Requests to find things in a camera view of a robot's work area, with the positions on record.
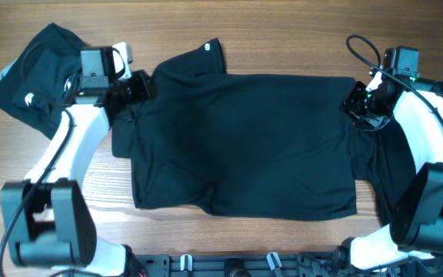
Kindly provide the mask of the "black t-shirt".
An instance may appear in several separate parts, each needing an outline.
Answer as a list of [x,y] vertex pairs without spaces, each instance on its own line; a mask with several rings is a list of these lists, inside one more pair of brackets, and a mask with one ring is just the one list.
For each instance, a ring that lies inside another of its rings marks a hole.
[[350,77],[234,75],[219,40],[159,64],[112,125],[139,209],[324,221],[354,215]]

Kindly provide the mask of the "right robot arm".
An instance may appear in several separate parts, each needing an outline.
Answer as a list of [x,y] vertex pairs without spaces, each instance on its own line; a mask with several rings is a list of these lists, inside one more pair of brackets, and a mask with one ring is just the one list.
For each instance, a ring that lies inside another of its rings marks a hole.
[[377,74],[357,82],[341,108],[372,138],[370,155],[351,151],[375,190],[383,226],[345,240],[333,267],[364,274],[418,262],[438,272],[431,260],[443,264],[443,83]]

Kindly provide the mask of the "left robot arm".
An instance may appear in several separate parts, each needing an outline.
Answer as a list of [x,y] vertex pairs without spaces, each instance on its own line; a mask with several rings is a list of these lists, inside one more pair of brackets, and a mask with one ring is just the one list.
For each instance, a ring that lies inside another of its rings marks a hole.
[[98,237],[82,182],[114,117],[126,105],[151,98],[149,77],[144,71],[114,81],[85,76],[81,85],[62,105],[58,131],[38,164],[0,191],[0,275],[5,253],[18,266],[64,276],[148,274],[128,245]]

